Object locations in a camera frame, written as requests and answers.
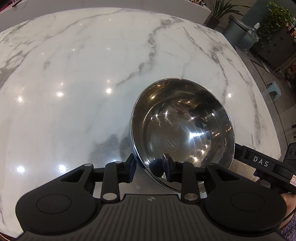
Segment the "trash bag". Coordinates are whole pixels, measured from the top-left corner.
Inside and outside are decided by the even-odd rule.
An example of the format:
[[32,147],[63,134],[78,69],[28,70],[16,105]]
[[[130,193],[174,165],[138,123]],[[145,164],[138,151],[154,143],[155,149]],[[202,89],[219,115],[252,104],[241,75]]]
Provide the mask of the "trash bag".
[[242,50],[244,53],[247,53],[248,50],[253,46],[254,43],[259,41],[259,37],[256,34],[256,30],[251,28],[245,36],[239,41],[237,47]]

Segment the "metal bowl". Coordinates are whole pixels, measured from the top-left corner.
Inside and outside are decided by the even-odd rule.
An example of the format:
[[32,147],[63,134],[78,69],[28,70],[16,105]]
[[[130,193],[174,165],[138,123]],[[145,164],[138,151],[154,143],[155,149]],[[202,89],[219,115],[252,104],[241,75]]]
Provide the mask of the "metal bowl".
[[[176,192],[180,183],[157,177],[149,167],[163,153],[196,167],[213,162],[229,169],[233,161],[234,132],[225,109],[208,90],[185,79],[163,79],[141,93],[131,115],[130,136],[139,165]],[[205,191],[202,183],[199,187]]]

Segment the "purple sleeve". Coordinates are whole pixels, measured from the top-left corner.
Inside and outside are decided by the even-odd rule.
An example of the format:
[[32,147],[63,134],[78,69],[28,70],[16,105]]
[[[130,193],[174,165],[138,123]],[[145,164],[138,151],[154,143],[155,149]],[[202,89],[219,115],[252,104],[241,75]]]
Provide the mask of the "purple sleeve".
[[296,215],[283,227],[279,233],[289,241],[296,241]]

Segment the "tiled floor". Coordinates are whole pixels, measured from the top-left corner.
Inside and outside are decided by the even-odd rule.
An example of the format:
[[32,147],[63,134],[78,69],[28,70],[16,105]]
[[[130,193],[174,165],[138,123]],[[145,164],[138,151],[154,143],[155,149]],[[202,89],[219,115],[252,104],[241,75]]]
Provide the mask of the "tiled floor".
[[[280,161],[284,159],[288,144],[296,142],[296,129],[292,125],[296,124],[296,90],[289,86],[289,83],[276,73],[268,73],[260,60],[254,58],[251,54],[245,54],[239,49],[237,53],[245,63],[246,67],[253,76],[269,110],[274,123],[276,133],[281,148]],[[281,89],[281,97],[273,101],[267,91],[267,84],[275,81]]]

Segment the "small stool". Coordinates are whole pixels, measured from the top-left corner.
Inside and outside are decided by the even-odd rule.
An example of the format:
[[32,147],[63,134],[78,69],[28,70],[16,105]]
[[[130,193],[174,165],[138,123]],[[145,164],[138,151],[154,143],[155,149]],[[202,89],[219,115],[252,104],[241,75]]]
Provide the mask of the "small stool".
[[267,85],[267,87],[268,87],[267,88],[268,93],[271,93],[273,91],[276,92],[276,97],[274,98],[274,101],[277,100],[281,96],[281,89],[279,88],[279,86],[275,82],[269,83]]

